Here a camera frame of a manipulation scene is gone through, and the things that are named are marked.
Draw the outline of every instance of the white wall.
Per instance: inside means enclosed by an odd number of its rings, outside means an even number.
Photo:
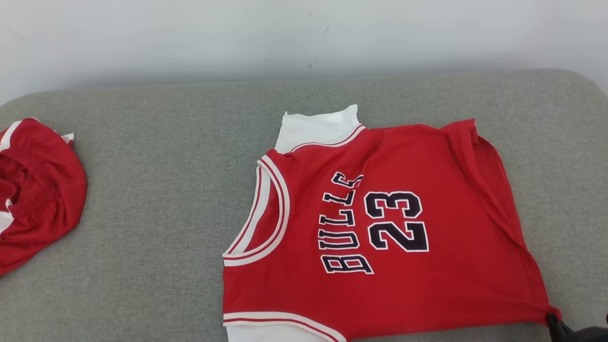
[[[564,68],[608,90],[605,0],[0,0],[0,103],[74,86]]]

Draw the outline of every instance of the chicago bulls jersey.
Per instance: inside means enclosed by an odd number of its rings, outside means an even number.
[[[259,326],[335,342],[559,316],[473,120],[358,126],[258,164],[250,216],[224,254],[231,342]]]

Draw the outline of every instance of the red fabric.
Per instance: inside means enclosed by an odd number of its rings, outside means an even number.
[[[278,195],[277,189],[272,186],[270,188],[270,194],[268,196],[268,205],[266,206],[266,210],[264,210],[264,214],[260,219],[261,222],[271,222],[274,221],[275,224],[277,222],[278,217]],[[270,239],[272,234],[272,230],[270,229],[256,229],[254,231],[253,236],[251,237],[251,241],[249,245],[245,249],[245,251],[250,251],[257,246],[260,246],[262,243]]]
[[[4,130],[0,139],[7,134]],[[0,151],[0,211],[13,221],[0,233],[0,275],[26,263],[78,224],[86,175],[71,144],[24,119]],[[6,200],[12,205],[5,207]]]
[[[288,188],[288,225],[267,256],[224,267],[224,313],[293,313],[349,341],[466,326],[545,324],[550,312],[561,318],[526,249],[500,157],[477,136],[473,120],[442,129],[365,129],[342,146],[307,145],[267,156]],[[350,189],[331,182],[336,172],[347,180],[363,175],[349,207],[354,226],[319,224],[320,215],[340,218],[338,210],[346,208],[322,200],[325,192],[347,197]],[[378,219],[367,214],[364,196],[395,191],[416,194],[422,212],[411,219],[402,213],[409,204],[400,203],[399,210],[384,206],[381,220],[402,231],[406,222],[424,222],[428,252],[408,253],[386,234],[386,250],[372,245],[368,227]],[[273,199],[269,207],[276,205]],[[264,215],[257,234],[270,236],[276,224],[277,214]],[[359,246],[320,250],[319,229],[354,231]],[[323,254],[360,254],[373,274],[328,273]]]

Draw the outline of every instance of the jersey lettering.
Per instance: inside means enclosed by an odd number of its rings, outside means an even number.
[[[338,210],[340,216],[345,217],[343,220],[327,218],[325,215],[319,215],[319,224],[333,226],[354,226],[354,213],[352,209]]]
[[[320,250],[352,250],[359,247],[355,232],[329,232],[319,229]]]
[[[366,274],[374,274],[367,259],[361,254],[348,256],[321,255],[321,261],[327,273],[365,272]]]
[[[367,228],[370,243],[377,250],[387,250],[389,245],[383,233],[388,235],[406,252],[428,252],[429,241],[424,222],[406,222],[406,231],[401,231],[394,222],[378,222]]]
[[[357,185],[357,183],[360,182],[362,179],[363,179],[363,175],[360,175],[351,181],[347,181],[346,176],[343,173],[336,172],[336,174],[334,175],[334,178],[331,180],[331,182],[334,184],[345,186],[349,189],[353,189],[355,187],[355,185]]]
[[[417,218],[422,213],[420,197],[410,191],[373,192],[365,195],[365,211],[371,218],[384,218],[384,208],[379,204],[383,202],[389,209],[399,209],[399,203],[405,203],[403,217]]]
[[[362,179],[363,175],[360,175],[353,180],[347,180],[343,173],[336,172],[331,182],[352,190],[346,198],[324,192],[322,200],[339,203],[344,207],[352,206],[356,192],[354,188]],[[429,240],[424,222],[406,220],[403,223],[404,228],[400,228],[400,223],[397,224],[385,219],[385,210],[389,209],[400,210],[405,219],[418,218],[422,213],[422,203],[420,197],[415,193],[411,191],[369,191],[363,197],[363,202],[365,213],[374,221],[378,221],[367,227],[369,242],[376,250],[387,250],[390,239],[408,253],[429,251]],[[353,209],[340,209],[338,213],[341,218],[328,218],[326,215],[319,215],[319,224],[349,227],[355,225]],[[318,238],[320,250],[355,250],[359,248],[359,239],[354,231],[336,232],[319,229]],[[322,255],[321,261],[327,273],[364,272],[365,274],[373,274],[371,265],[361,254],[347,256]]]
[[[346,196],[346,198],[340,198],[340,197],[330,194],[329,192],[325,192],[323,194],[323,201],[340,203],[340,204],[344,204],[345,206],[350,206],[351,204],[353,204],[355,191],[356,190],[352,190],[351,192],[349,192],[348,195]]]

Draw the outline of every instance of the red basketball jersey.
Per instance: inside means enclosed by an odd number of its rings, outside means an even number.
[[[73,139],[32,118],[0,132],[0,276],[80,221],[87,185]]]
[[[359,126],[258,164],[254,206],[224,254],[225,326],[335,342],[559,316],[474,120]]]

